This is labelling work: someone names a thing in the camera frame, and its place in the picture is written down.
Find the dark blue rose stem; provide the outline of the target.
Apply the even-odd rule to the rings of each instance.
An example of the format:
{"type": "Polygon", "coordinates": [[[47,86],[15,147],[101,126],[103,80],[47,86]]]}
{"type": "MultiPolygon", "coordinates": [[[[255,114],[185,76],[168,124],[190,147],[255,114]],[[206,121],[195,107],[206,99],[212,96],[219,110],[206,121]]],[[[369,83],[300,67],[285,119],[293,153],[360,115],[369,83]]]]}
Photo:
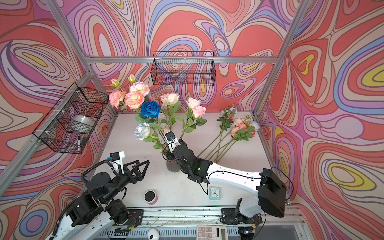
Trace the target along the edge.
{"type": "Polygon", "coordinates": [[[141,112],[139,116],[143,120],[143,123],[148,123],[152,128],[156,130],[159,137],[166,142],[164,136],[161,121],[159,120],[159,115],[161,113],[161,106],[155,101],[148,101],[142,104],[141,112]]]}

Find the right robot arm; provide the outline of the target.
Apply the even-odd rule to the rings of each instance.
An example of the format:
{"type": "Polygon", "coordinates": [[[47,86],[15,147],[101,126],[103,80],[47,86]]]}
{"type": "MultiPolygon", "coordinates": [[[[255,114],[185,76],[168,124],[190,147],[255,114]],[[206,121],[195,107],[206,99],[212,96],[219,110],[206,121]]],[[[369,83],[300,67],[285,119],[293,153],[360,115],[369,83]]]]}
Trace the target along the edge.
{"type": "Polygon", "coordinates": [[[195,156],[185,144],[167,143],[167,157],[175,160],[188,179],[202,185],[223,184],[251,193],[248,199],[239,199],[238,213],[252,218],[262,212],[273,217],[285,216],[287,187],[271,169],[244,172],[220,166],[195,156]]]}

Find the pink carnation spray stem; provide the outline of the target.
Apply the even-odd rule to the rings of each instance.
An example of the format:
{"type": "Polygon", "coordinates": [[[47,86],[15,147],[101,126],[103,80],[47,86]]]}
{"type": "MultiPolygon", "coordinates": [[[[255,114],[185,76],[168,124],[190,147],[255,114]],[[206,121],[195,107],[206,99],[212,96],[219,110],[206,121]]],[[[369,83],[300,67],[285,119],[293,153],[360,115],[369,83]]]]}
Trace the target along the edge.
{"type": "Polygon", "coordinates": [[[134,75],[129,75],[128,80],[132,85],[130,86],[130,93],[138,92],[143,97],[146,97],[150,93],[149,85],[143,82],[137,82],[134,75]]]}

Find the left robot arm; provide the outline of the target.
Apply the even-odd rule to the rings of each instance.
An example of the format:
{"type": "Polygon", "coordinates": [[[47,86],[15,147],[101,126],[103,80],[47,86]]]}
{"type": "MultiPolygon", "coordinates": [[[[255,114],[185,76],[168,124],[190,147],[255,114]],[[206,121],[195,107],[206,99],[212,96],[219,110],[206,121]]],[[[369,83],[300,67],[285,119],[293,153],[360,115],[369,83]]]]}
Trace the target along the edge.
{"type": "Polygon", "coordinates": [[[113,225],[129,233],[142,224],[143,210],[132,210],[118,199],[128,184],[142,181],[150,161],[117,164],[103,160],[81,175],[86,190],[60,213],[49,240],[92,240],[113,225]]]}

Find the pink grey glass vase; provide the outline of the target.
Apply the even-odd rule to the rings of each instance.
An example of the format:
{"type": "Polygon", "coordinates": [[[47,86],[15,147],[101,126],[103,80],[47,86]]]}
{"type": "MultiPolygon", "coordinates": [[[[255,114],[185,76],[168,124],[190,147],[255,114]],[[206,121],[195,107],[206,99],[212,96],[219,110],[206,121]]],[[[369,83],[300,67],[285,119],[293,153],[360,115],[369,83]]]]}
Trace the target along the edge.
{"type": "Polygon", "coordinates": [[[174,148],[178,146],[180,143],[178,142],[178,140],[173,140],[170,142],[170,144],[171,146],[169,147],[168,143],[164,143],[163,157],[166,159],[167,169],[172,173],[176,173],[180,171],[180,167],[171,150],[174,150],[174,148]]]}

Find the pale blue white rose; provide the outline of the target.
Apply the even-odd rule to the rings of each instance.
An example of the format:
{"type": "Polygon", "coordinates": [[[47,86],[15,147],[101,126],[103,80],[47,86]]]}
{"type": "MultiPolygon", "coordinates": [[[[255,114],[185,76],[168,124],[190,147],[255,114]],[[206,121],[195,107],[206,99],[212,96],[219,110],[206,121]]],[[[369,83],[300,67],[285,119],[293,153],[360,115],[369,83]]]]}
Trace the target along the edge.
{"type": "Polygon", "coordinates": [[[143,141],[146,143],[153,143],[154,149],[158,149],[158,150],[164,149],[158,133],[148,123],[140,123],[135,129],[134,135],[137,137],[137,140],[139,141],[143,141]]]}

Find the cream white rose stem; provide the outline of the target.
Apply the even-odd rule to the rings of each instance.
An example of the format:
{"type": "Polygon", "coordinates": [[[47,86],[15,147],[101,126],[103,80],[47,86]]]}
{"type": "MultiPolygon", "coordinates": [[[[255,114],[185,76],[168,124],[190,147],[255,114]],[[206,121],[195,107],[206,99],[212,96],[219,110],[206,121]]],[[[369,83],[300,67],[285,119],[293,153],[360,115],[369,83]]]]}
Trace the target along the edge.
{"type": "Polygon", "coordinates": [[[168,130],[172,130],[176,123],[176,113],[181,107],[180,95],[177,93],[163,94],[160,96],[162,102],[162,119],[161,123],[167,126],[168,130]]]}

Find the light pink rose stem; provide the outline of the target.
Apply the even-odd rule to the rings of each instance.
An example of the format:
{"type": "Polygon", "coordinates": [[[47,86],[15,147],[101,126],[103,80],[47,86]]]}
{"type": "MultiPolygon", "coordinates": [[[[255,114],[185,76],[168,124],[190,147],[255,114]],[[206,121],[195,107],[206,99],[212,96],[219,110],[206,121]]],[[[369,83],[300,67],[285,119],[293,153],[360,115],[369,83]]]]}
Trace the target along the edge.
{"type": "Polygon", "coordinates": [[[184,117],[177,116],[177,120],[183,123],[182,134],[180,140],[184,138],[184,135],[187,133],[193,132],[198,126],[203,126],[207,123],[207,120],[204,119],[204,114],[206,113],[206,108],[202,106],[195,106],[193,108],[188,108],[186,115],[184,117]]]}

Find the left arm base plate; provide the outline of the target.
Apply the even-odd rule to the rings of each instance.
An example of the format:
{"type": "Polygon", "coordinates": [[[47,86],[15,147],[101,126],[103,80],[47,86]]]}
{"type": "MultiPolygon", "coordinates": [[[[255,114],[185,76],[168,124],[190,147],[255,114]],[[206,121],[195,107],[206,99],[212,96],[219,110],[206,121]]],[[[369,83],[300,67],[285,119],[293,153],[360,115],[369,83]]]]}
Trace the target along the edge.
{"type": "Polygon", "coordinates": [[[128,227],[137,227],[142,224],[143,215],[143,209],[123,210],[123,212],[118,214],[115,218],[115,224],[128,227]]]}

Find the orange pink carnation spray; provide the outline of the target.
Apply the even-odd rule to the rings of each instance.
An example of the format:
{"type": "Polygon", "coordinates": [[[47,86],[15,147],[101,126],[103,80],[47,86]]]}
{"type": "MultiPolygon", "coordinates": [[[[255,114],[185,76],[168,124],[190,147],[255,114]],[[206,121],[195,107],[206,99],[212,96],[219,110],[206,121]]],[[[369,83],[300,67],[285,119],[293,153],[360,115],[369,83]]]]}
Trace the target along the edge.
{"type": "Polygon", "coordinates": [[[148,101],[146,97],[149,97],[149,94],[143,97],[138,92],[130,93],[130,88],[125,91],[121,83],[116,79],[111,79],[111,84],[113,87],[118,88],[118,90],[109,94],[109,103],[118,110],[123,111],[129,108],[132,111],[138,112],[142,104],[148,101]]]}

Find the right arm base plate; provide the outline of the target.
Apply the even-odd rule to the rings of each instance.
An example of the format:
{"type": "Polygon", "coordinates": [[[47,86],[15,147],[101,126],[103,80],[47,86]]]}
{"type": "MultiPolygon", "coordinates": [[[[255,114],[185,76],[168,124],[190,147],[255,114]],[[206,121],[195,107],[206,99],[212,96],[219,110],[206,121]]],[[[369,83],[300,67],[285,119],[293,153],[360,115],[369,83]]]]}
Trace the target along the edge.
{"type": "Polygon", "coordinates": [[[253,224],[258,226],[263,222],[261,214],[249,218],[240,214],[236,208],[222,208],[220,222],[225,225],[253,224]]]}

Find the cream pink rose stem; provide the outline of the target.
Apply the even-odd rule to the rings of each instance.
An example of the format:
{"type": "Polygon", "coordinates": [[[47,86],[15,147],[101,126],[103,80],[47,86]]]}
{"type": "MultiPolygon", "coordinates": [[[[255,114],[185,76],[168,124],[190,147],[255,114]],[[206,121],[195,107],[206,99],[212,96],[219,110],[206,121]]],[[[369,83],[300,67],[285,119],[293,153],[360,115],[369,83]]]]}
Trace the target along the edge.
{"type": "Polygon", "coordinates": [[[198,110],[198,108],[200,107],[201,101],[193,98],[189,98],[187,101],[187,104],[188,104],[188,109],[192,111],[195,119],[197,119],[200,116],[200,111],[198,110]]]}

